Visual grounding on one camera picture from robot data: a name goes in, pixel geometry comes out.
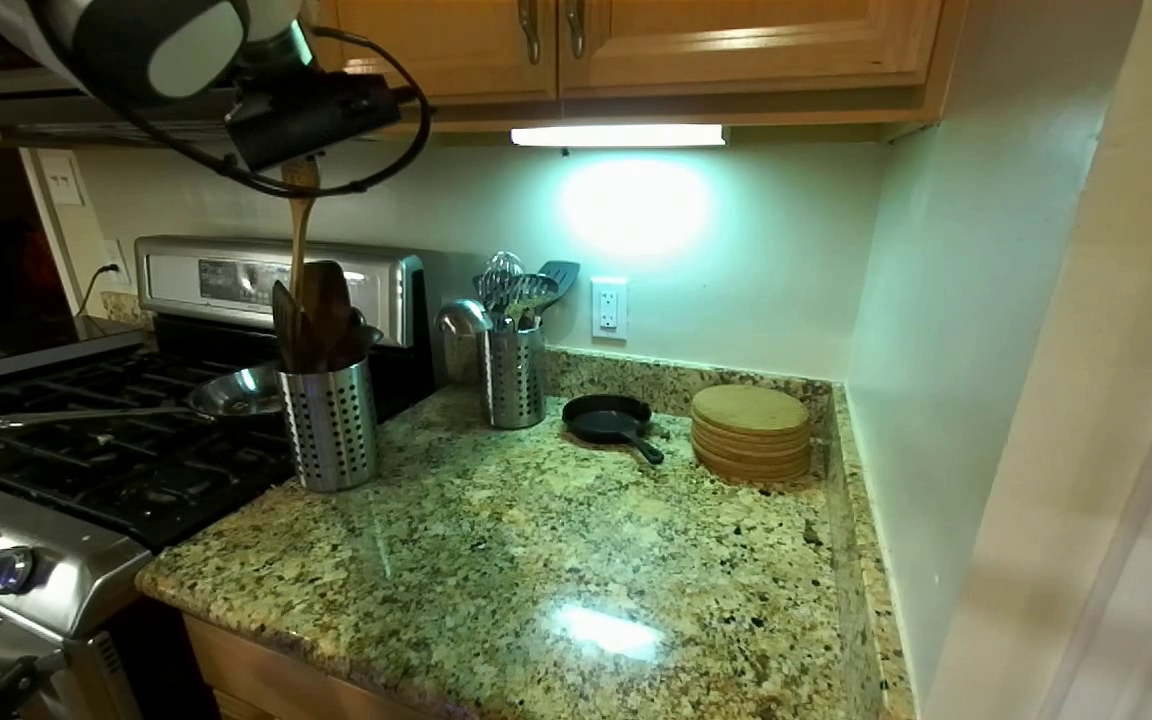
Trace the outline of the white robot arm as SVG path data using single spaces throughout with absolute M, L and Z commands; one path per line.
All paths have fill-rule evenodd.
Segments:
M 9 137 L 143 137 L 257 180 L 395 117 L 385 74 L 315 58 L 305 0 L 0 0 Z

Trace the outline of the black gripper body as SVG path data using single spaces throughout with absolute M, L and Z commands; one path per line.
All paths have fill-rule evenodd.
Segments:
M 239 105 L 224 126 L 248 168 L 271 168 L 366 132 L 372 112 L 341 99 Z

